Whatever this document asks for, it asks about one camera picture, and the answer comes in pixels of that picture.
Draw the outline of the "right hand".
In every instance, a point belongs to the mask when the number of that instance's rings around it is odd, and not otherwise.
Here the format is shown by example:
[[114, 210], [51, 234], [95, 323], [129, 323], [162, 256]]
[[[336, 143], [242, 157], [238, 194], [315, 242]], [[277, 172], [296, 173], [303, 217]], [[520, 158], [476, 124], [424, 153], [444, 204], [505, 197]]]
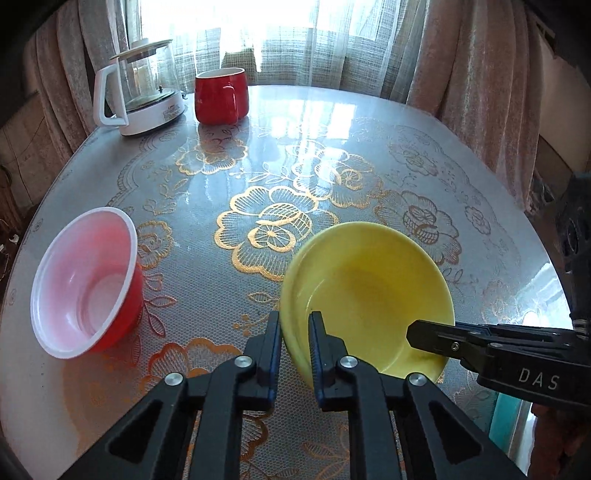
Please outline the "right hand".
[[536, 417], [529, 479], [590, 478], [590, 412], [534, 404]]

